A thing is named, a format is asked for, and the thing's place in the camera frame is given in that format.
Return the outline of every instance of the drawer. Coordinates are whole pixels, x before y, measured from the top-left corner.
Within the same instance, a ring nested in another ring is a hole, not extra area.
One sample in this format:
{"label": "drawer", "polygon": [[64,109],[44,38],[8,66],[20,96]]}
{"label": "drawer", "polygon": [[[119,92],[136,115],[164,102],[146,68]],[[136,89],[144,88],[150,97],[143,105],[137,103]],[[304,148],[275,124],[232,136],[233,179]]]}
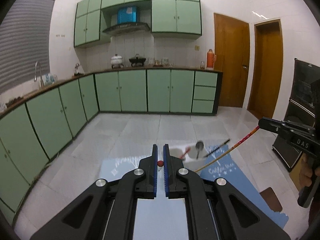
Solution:
{"label": "drawer", "polygon": [[196,71],[195,85],[215,87],[217,85],[217,76],[217,73]]}
{"label": "drawer", "polygon": [[212,113],[213,101],[193,100],[193,113]]}
{"label": "drawer", "polygon": [[216,88],[195,86],[193,99],[214,100]]}

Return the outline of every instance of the gray roller shutter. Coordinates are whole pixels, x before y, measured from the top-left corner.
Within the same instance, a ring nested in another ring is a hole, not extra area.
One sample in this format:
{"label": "gray roller shutter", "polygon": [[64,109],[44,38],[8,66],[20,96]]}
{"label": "gray roller shutter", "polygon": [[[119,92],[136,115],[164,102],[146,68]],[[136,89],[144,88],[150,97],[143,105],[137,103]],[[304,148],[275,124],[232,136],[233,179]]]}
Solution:
{"label": "gray roller shutter", "polygon": [[0,25],[0,94],[50,72],[49,32],[54,0],[16,0]]}

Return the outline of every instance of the wooden countertop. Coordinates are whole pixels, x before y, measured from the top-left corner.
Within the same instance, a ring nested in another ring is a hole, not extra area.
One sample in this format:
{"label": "wooden countertop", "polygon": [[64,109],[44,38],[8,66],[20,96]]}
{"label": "wooden countertop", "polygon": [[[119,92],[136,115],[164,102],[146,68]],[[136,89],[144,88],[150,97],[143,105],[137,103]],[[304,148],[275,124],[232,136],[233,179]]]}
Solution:
{"label": "wooden countertop", "polygon": [[34,90],[30,93],[27,93],[23,96],[23,98],[14,103],[13,105],[9,106],[6,110],[4,110],[3,112],[0,113],[0,119],[2,117],[4,117],[5,115],[7,115],[9,112],[11,112],[12,110],[16,109],[18,106],[24,104],[26,101],[39,96],[49,90],[55,89],[65,83],[68,83],[70,81],[85,77],[85,76],[89,76],[92,74],[98,74],[98,73],[105,73],[105,72],[114,72],[114,71],[126,71],[126,70],[145,70],[145,69],[174,69],[174,70],[196,70],[196,71],[203,71],[203,72],[209,72],[209,73],[222,73],[221,71],[217,71],[217,70],[213,70],[213,69],[200,69],[199,67],[185,67],[185,66],[142,66],[142,67],[124,67],[124,68],[116,68],[116,69],[112,69],[112,68],[108,68],[108,69],[104,69],[101,71],[94,71],[94,72],[89,72],[89,73],[85,73],[83,75],[79,75],[76,77],[71,77],[69,79],[65,79],[65,80],[58,80],[57,82],[55,82],[54,84],[45,86],[44,88],[40,88],[38,90]]}

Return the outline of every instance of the silver screw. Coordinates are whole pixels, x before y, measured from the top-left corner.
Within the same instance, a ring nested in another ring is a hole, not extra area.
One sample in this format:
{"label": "silver screw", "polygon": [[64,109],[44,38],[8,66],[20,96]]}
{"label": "silver screw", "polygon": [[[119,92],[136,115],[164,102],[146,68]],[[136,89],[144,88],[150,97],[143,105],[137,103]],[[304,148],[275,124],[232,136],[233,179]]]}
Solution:
{"label": "silver screw", "polygon": [[104,185],[106,185],[106,180],[105,179],[98,179],[97,181],[96,181],[96,185],[98,186],[98,187],[103,187]]}
{"label": "silver screw", "polygon": [[227,181],[224,178],[217,179],[217,184],[220,186],[224,186],[227,184]]}
{"label": "silver screw", "polygon": [[135,169],[133,173],[135,175],[139,176],[139,175],[142,175],[144,173],[144,170],[143,169]]}
{"label": "silver screw", "polygon": [[181,175],[186,175],[186,174],[188,174],[189,171],[186,168],[181,168],[178,170],[178,172]]}

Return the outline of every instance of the wall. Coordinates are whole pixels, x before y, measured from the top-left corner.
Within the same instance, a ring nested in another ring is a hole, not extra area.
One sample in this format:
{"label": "wall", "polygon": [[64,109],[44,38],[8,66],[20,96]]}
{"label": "wall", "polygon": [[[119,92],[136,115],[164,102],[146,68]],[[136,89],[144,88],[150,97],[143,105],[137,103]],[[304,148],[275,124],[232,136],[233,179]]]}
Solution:
{"label": "wall", "polygon": [[254,24],[280,19],[283,36],[283,70],[275,119],[283,119],[291,94],[294,58],[320,66],[320,26],[303,0],[250,0],[250,66],[244,107],[249,102],[254,68]]}
{"label": "wall", "polygon": [[[115,53],[124,58],[124,65],[130,65],[128,59],[139,53],[158,60],[167,57],[175,65],[200,66],[206,60],[207,51],[214,49],[214,12],[246,22],[251,19],[248,0],[201,0],[201,10],[203,35],[199,39],[153,38],[150,33],[118,36],[110,44],[87,49],[88,70],[111,68],[110,58]],[[199,51],[195,51],[195,45],[200,46]]]}
{"label": "wall", "polygon": [[[86,69],[86,50],[73,48],[76,5],[79,1],[81,0],[55,0],[54,2],[50,26],[49,59],[50,72],[56,74],[58,79],[71,77],[77,62]],[[11,98],[38,89],[39,80],[37,83],[33,80],[27,81],[4,92],[0,95],[0,101],[5,103]]]}

